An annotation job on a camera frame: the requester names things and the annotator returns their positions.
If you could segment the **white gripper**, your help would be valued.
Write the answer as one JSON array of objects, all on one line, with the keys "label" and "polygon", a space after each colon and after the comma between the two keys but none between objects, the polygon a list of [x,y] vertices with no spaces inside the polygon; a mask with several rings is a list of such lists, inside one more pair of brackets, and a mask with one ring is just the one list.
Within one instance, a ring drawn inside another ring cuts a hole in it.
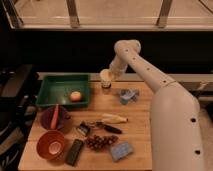
[{"label": "white gripper", "polygon": [[121,77],[127,70],[128,64],[116,56],[109,65],[109,70],[114,80]]}]

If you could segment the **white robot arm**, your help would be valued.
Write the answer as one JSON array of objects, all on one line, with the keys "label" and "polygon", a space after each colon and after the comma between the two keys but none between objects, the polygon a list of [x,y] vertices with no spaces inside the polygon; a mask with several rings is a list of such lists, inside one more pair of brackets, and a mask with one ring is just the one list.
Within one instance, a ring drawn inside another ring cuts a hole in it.
[{"label": "white robot arm", "polygon": [[153,91],[150,103],[152,171],[205,171],[198,100],[142,58],[138,40],[119,40],[110,64],[114,78],[130,66]]}]

